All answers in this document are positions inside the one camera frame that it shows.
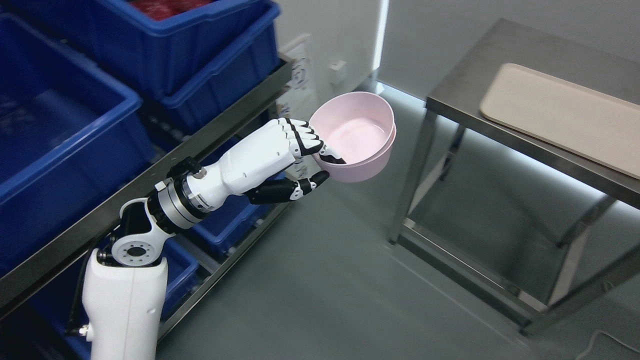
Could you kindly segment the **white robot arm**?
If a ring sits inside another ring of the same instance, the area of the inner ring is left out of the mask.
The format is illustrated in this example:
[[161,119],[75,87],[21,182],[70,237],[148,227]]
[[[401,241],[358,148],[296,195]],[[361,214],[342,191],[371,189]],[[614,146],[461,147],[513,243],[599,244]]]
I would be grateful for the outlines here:
[[189,180],[208,176],[205,166],[186,157],[146,197],[125,203],[116,236],[84,259],[74,302],[87,322],[67,331],[90,344],[92,360],[153,360],[169,280],[162,255],[167,240],[192,228],[208,211]]

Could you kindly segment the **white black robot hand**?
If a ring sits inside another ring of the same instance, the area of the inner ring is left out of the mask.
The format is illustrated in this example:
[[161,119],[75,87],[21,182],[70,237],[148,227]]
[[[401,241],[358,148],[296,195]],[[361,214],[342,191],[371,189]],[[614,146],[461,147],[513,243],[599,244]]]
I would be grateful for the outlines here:
[[318,154],[332,164],[345,160],[307,121],[280,117],[243,138],[205,166],[205,175],[186,179],[196,206],[215,210],[229,196],[247,196],[254,205],[292,202],[310,194],[329,178],[326,170],[300,180],[271,180],[303,157]]

